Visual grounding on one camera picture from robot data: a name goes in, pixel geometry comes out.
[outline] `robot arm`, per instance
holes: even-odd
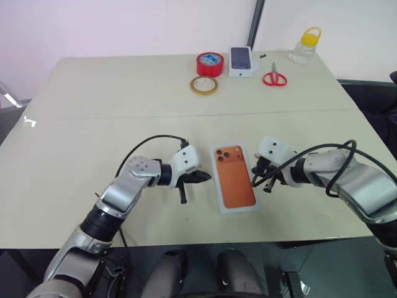
[[[168,164],[139,156],[127,160],[121,173],[107,186],[84,221],[52,259],[44,283],[28,298],[85,296],[86,288],[102,274],[101,256],[110,248],[142,190],[157,185],[183,190],[183,183],[210,179],[209,174],[197,170],[199,164],[199,156],[192,145],[179,150]]]
[[[276,180],[291,187],[311,183],[328,188],[331,183],[330,190],[337,195],[329,195],[340,197],[384,247],[386,266],[397,286],[396,183],[383,171],[359,163],[352,156],[349,159],[351,150],[344,145],[342,147],[345,148],[337,147],[328,152],[309,154],[306,158],[294,158],[297,152],[288,145],[265,137],[256,153],[258,162],[252,169],[255,174],[252,185],[265,183],[264,191],[270,192]]]

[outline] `scissors blade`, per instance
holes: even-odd
[[[277,73],[277,70],[276,70],[276,68],[275,68],[275,63],[273,62],[273,64],[272,64],[272,72],[273,73]]]

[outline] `scissors handle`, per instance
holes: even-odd
[[[263,77],[263,83],[268,85],[268,86],[278,86],[282,87],[287,84],[287,78],[280,74],[280,73],[267,73]]]

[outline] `white wall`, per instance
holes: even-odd
[[[391,81],[397,70],[396,0],[266,0],[255,49],[294,48],[318,26],[318,53],[338,79]]]
[[[64,56],[227,52],[246,44],[254,6],[255,0],[0,0],[0,80],[25,99]]]

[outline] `black pole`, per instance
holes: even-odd
[[[247,47],[250,47],[251,50],[254,47],[256,32],[258,31],[259,21],[261,20],[264,4],[265,0],[256,0],[254,17],[252,18],[251,29],[249,30],[247,41]]]

